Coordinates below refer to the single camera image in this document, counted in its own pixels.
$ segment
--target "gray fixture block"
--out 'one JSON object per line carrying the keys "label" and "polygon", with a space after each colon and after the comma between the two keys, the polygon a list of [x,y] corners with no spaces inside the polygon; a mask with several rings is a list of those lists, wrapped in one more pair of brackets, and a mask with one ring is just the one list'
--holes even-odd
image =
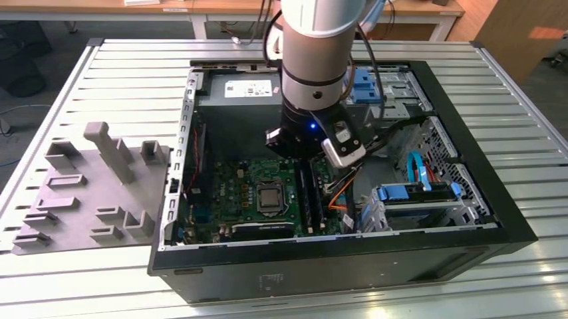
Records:
{"label": "gray fixture block", "polygon": [[[127,161],[124,159],[125,151],[120,146],[123,142],[119,139],[111,140],[111,142],[120,158]],[[145,165],[140,154],[141,148],[129,148],[132,162],[128,164],[128,169],[136,178],[128,184],[123,184],[116,178],[115,172],[108,168],[100,156],[100,151],[95,148],[72,153],[68,150],[75,150],[75,148],[71,143],[65,142],[63,148],[57,146],[57,149],[61,153],[71,155],[68,159],[75,168],[72,170],[49,168],[44,184],[38,189],[36,204],[32,205],[28,213],[33,216],[33,214],[49,211],[57,218],[57,222],[50,225],[46,220],[30,221],[32,225],[24,223],[20,231],[20,235],[41,232],[49,238],[49,245],[22,243],[14,245],[12,252],[16,255],[28,255],[151,244],[153,227],[144,225],[153,225],[163,204],[169,148],[160,146],[165,160],[163,163],[152,165]],[[80,182],[75,185],[68,183],[64,187],[59,187],[61,185],[53,187],[55,184],[73,179],[85,183]],[[125,212],[129,212],[139,225],[136,226],[133,223],[125,225],[136,236],[132,236],[129,231],[123,228]],[[92,229],[108,229],[109,226],[113,226],[121,233],[121,239],[108,241],[97,239],[95,241],[91,237]]]}
{"label": "gray fixture block", "polygon": [[116,144],[116,150],[119,151],[120,155],[123,156],[125,163],[132,164],[133,157],[132,157],[129,149],[125,147],[123,139],[121,138],[112,138],[112,143]]}
{"label": "gray fixture block", "polygon": [[99,207],[96,208],[95,215],[104,223],[109,223],[112,221],[121,222],[124,220],[124,209],[120,206]]}
{"label": "gray fixture block", "polygon": [[50,163],[55,169],[73,169],[71,159],[79,156],[80,153],[71,142],[53,142],[46,149],[45,160]]}
{"label": "gray fixture block", "polygon": [[120,151],[116,148],[116,143],[108,136],[108,124],[105,122],[89,122],[87,123],[85,131],[83,136],[87,140],[95,143],[96,148],[100,152],[100,157],[107,163],[109,169],[115,172],[117,179],[128,184],[133,181],[133,174],[128,167]]}
{"label": "gray fixture block", "polygon": [[136,220],[135,216],[129,212],[124,216],[124,230],[132,235],[132,237],[151,237],[153,233],[153,221],[145,211],[141,212],[140,221]]}
{"label": "gray fixture block", "polygon": [[157,143],[157,141],[141,142],[140,155],[145,165],[165,163],[165,155],[161,151],[160,143]]}
{"label": "gray fixture block", "polygon": [[29,231],[25,234],[17,235],[12,243],[21,249],[42,249],[49,245],[50,239],[45,234],[37,231]]}
{"label": "gray fixture block", "polygon": [[75,197],[40,199],[36,205],[38,211],[61,211],[77,208],[79,200]]}
{"label": "gray fixture block", "polygon": [[24,223],[30,228],[55,226],[57,221],[59,221],[57,216],[50,214],[48,211],[42,213],[26,214],[24,218]]}
{"label": "gray fixture block", "polygon": [[64,187],[77,187],[87,184],[87,178],[81,174],[50,177],[46,184],[52,189]]}
{"label": "gray fixture block", "polygon": [[116,228],[115,226],[108,226],[108,227],[92,229],[88,236],[96,242],[108,242],[108,241],[112,242],[112,241],[120,241],[120,239],[124,237],[124,234],[119,230],[119,228]]}

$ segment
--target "blue latch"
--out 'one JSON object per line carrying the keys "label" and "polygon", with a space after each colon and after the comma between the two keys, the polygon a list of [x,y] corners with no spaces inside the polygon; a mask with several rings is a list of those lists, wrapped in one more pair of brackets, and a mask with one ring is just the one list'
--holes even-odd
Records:
{"label": "blue latch", "polygon": [[397,200],[401,200],[401,199],[409,199],[410,198],[407,196],[407,191],[406,191],[405,185],[387,185],[387,186],[383,186],[383,188],[387,192],[389,200],[397,201]]}
{"label": "blue latch", "polygon": [[455,194],[457,198],[461,198],[461,186],[454,181],[450,184],[450,188],[453,190],[453,193]]}
{"label": "blue latch", "polygon": [[387,197],[387,193],[386,193],[383,187],[379,187],[377,189],[377,193],[379,194],[381,201],[386,201],[389,197]]}

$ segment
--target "wire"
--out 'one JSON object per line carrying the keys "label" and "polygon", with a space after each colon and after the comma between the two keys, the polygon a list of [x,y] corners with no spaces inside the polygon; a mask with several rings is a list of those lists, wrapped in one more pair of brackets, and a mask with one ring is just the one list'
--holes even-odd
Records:
{"label": "wire", "polygon": [[2,128],[1,128],[1,121],[0,121],[0,134],[1,134],[5,138],[8,138],[9,136],[14,135],[14,133],[13,133],[13,132],[10,132],[9,134],[6,134],[6,133],[4,132]]}
{"label": "wire", "polygon": [[427,174],[429,174],[429,176],[430,176],[430,180],[431,180],[431,181],[438,181],[438,182],[439,182],[439,178],[435,176],[435,173],[434,173],[434,171],[431,170],[431,167],[430,167],[427,164],[425,164],[425,166],[426,166]]}
{"label": "wire", "polygon": [[331,206],[334,206],[335,204],[335,200],[339,198],[339,195],[342,194],[342,192],[345,191],[345,189],[347,188],[349,184],[351,184],[353,180],[355,179],[355,176],[353,176],[349,181],[345,183],[343,187],[341,187],[341,190],[336,192],[334,198],[331,198],[331,201],[328,202],[327,208],[331,208]]}
{"label": "wire", "polygon": [[12,165],[12,164],[16,164],[18,161],[20,161],[20,160],[18,160],[18,159],[16,159],[14,161],[10,161],[10,162],[8,162],[8,163],[0,164],[0,167],[4,167],[4,166],[8,166],[8,165]]}
{"label": "wire", "polygon": [[227,32],[232,37],[236,37],[236,35],[235,35],[235,33],[231,31],[231,30],[228,30],[222,24],[220,24],[220,22],[216,22],[216,24],[219,25],[219,27],[220,27],[220,30],[223,30],[224,32]]}
{"label": "wire", "polygon": [[29,105],[20,105],[20,106],[14,106],[13,108],[9,108],[8,110],[1,111],[1,112],[0,112],[0,115],[5,114],[5,113],[8,113],[8,112],[10,112],[10,111],[13,111],[13,110],[17,110],[17,109],[20,109],[20,108],[34,108],[34,107],[37,107],[37,106],[40,106],[40,107],[46,107],[46,108],[50,108],[50,107],[52,107],[52,106],[50,106],[50,105],[48,105],[48,104],[29,104]]}
{"label": "wire", "polygon": [[327,185],[326,190],[331,191],[353,174],[357,174],[362,166],[363,166],[362,162],[359,162],[355,166],[353,166],[351,170],[342,177],[339,177],[339,179],[336,179]]}
{"label": "wire", "polygon": [[350,66],[349,81],[345,87],[345,91],[339,96],[341,100],[345,100],[349,97],[349,94],[351,93],[353,83],[355,82],[355,62],[353,61],[353,55],[350,54],[349,54],[349,66]]}
{"label": "wire", "polygon": [[[34,107],[46,107],[50,108],[52,106],[48,104],[29,104],[29,105],[20,105],[20,106],[14,106],[13,108],[9,108],[8,110],[4,110],[0,112],[0,115],[13,111],[13,110],[18,110],[21,108],[34,108]],[[0,135],[4,136],[5,138],[8,138],[9,136],[13,135],[13,132],[8,134],[8,132],[4,132],[4,129],[1,128],[1,122],[0,122]]]}
{"label": "wire", "polygon": [[383,40],[389,37],[389,35],[390,35],[390,33],[394,29],[394,24],[395,24],[395,21],[397,21],[397,10],[394,8],[393,1],[391,0],[387,0],[387,1],[389,1],[389,5],[390,5],[389,23],[387,23],[387,27],[385,29],[385,34],[382,35],[381,40]]}
{"label": "wire", "polygon": [[276,23],[276,20],[279,19],[280,16],[282,16],[282,10],[278,10],[278,13],[274,15],[272,19],[268,22],[268,26],[264,30],[264,35],[263,35],[263,59],[268,67],[275,67],[275,65],[272,64],[268,58],[268,52],[266,50],[266,46],[268,45],[270,31],[272,29],[274,23]]}
{"label": "wire", "polygon": [[375,151],[378,151],[386,146],[390,138],[394,136],[394,133],[398,130],[401,130],[409,125],[421,124],[426,119],[427,119],[426,116],[414,116],[413,118],[409,118],[407,120],[401,120],[395,122],[386,129],[386,131],[365,145],[367,155],[370,156]]}
{"label": "wire", "polygon": [[[255,37],[256,37],[258,31],[260,30],[260,18],[262,18],[262,16],[263,16],[263,11],[264,11],[264,2],[266,2],[266,0],[263,0],[263,2],[262,2],[262,4],[260,4],[260,12],[258,13],[258,18],[256,18],[256,23],[255,23],[255,24],[256,24],[256,27],[255,27],[255,30],[254,30],[254,32],[252,32],[252,36],[250,37],[248,42],[247,42],[247,43],[244,43],[244,44],[240,44],[240,45],[247,46],[247,45],[250,45],[250,44],[252,43],[252,41],[255,40]],[[270,15],[271,5],[272,5],[272,1],[271,1],[271,0],[268,0],[268,9],[266,10],[263,24],[264,24],[264,23],[266,23],[266,21],[268,20],[268,15]]]}
{"label": "wire", "polygon": [[256,21],[250,24],[250,27],[247,29],[247,33],[250,33],[250,31],[252,30],[252,27],[260,22],[260,18],[263,17],[263,9],[264,9],[264,0],[260,4],[260,12],[258,13]]}
{"label": "wire", "polygon": [[377,123],[379,123],[382,121],[382,118],[385,117],[385,102],[386,102],[387,97],[385,96],[385,92],[382,90],[381,74],[379,74],[379,68],[377,66],[377,60],[374,59],[373,48],[371,48],[371,45],[370,45],[369,40],[366,38],[365,32],[361,29],[359,24],[355,23],[355,25],[357,25],[357,31],[359,32],[361,38],[362,38],[363,43],[365,43],[365,47],[366,47],[369,57],[371,58],[371,65],[373,65],[374,77],[375,77],[375,81],[377,81],[377,88],[379,90],[379,96],[381,96],[379,109],[381,109],[381,112],[379,112],[379,118],[377,119]]}

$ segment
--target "metal rail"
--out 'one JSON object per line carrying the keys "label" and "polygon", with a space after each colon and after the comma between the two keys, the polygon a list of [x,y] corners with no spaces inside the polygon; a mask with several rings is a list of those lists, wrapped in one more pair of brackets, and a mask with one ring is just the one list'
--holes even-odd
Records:
{"label": "metal rail", "polygon": [[[260,58],[228,41],[107,40],[87,48],[0,198],[0,314],[179,318],[560,318],[568,311],[566,142],[484,50],[469,43],[381,42],[382,59],[426,60],[540,241],[443,284],[189,307],[147,276],[149,247],[14,256],[12,237],[33,202],[53,139],[75,139],[88,121],[111,123],[127,144],[177,143],[189,60]],[[365,48],[353,48],[367,59]],[[77,148],[91,148],[73,142]]]}

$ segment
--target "floor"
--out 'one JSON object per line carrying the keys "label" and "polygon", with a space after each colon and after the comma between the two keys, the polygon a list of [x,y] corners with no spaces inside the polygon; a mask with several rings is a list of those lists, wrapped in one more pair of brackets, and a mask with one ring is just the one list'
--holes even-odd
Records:
{"label": "floor", "polygon": [[[55,48],[49,54],[36,59],[40,72],[48,81],[46,88],[29,98],[13,98],[0,90],[0,112],[13,106],[52,104],[89,38],[192,39],[193,36],[191,25],[184,22],[80,22],[79,32],[72,35],[61,22],[42,22],[41,26]],[[238,34],[246,35],[248,26],[250,23],[239,23],[230,28]],[[207,34],[211,38],[230,39],[231,35],[219,31],[215,23],[207,24]],[[565,138],[568,138],[568,112],[564,111],[568,101],[566,87],[568,68],[552,69],[545,62],[536,68],[521,87]],[[46,111],[45,107],[34,107],[18,109],[4,115],[14,127],[14,133],[9,138],[0,136],[0,191],[16,168],[16,164],[6,166],[2,164],[17,160],[24,154]]]}

